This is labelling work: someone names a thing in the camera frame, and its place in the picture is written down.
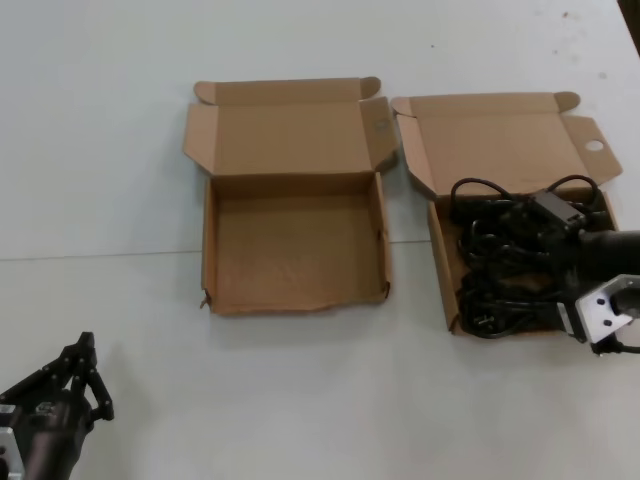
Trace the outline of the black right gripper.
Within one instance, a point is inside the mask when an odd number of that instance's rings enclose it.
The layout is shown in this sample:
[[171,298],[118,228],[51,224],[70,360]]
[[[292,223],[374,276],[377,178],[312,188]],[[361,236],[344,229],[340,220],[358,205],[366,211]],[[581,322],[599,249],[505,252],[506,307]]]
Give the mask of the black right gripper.
[[541,246],[546,263],[553,274],[575,273],[581,253],[581,225],[547,225],[541,232]]

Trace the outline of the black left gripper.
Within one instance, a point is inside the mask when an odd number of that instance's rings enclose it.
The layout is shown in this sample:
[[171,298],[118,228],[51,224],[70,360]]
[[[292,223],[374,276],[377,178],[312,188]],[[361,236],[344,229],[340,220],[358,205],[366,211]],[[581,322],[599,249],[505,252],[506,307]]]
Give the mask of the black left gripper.
[[[70,390],[65,389],[68,383]],[[114,417],[91,332],[83,332],[57,358],[1,394],[1,427],[11,428],[17,441],[31,441],[42,432],[84,438],[96,422]]]

